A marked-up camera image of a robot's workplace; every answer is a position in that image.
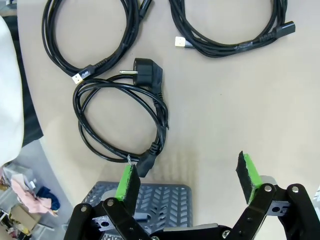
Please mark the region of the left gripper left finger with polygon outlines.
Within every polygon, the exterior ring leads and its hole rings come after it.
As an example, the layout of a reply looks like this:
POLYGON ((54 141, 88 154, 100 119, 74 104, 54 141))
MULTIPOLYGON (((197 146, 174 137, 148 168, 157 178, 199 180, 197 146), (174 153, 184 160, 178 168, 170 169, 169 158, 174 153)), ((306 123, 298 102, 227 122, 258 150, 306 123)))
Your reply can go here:
POLYGON ((124 240, 149 240, 134 219, 140 186, 136 166, 127 165, 115 192, 108 191, 96 206, 80 203, 74 207, 64 239, 101 240, 107 231, 116 231, 124 240))

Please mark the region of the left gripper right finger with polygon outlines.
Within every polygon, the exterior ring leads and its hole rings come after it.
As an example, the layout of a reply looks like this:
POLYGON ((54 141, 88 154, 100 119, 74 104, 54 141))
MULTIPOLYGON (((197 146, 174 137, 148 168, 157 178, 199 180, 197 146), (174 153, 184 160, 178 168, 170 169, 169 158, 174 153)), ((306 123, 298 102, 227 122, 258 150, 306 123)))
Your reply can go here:
POLYGON ((312 201, 299 183, 286 189, 263 182, 247 153, 240 152, 236 172, 247 203, 230 231, 232 240, 253 240, 267 216, 277 217, 288 240, 318 240, 320 220, 312 201))

